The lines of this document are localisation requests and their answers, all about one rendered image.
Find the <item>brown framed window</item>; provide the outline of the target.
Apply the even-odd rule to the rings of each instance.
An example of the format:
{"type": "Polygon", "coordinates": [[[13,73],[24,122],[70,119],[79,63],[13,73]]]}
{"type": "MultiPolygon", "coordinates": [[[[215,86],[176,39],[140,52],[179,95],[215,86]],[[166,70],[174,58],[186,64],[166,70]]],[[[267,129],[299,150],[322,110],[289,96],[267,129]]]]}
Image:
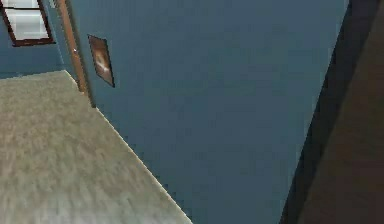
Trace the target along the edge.
{"type": "Polygon", "coordinates": [[[42,0],[0,0],[0,13],[14,47],[54,43],[42,0]]]}

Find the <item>dark brown room door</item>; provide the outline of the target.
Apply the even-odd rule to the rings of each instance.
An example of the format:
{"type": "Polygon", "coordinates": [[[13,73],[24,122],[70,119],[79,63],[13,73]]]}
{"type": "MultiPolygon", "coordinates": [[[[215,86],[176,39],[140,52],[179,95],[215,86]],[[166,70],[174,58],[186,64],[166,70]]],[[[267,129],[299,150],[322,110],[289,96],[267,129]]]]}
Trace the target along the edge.
{"type": "Polygon", "coordinates": [[[384,224],[384,0],[349,0],[278,224],[384,224]]]}

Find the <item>brown framed wall picture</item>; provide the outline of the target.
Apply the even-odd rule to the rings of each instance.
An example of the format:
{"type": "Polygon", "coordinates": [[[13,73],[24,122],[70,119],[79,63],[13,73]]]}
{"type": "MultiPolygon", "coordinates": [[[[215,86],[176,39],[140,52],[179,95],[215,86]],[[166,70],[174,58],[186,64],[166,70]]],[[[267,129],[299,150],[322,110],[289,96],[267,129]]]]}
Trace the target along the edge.
{"type": "Polygon", "coordinates": [[[107,40],[94,35],[88,35],[88,41],[96,74],[114,88],[115,82],[107,40]]]}

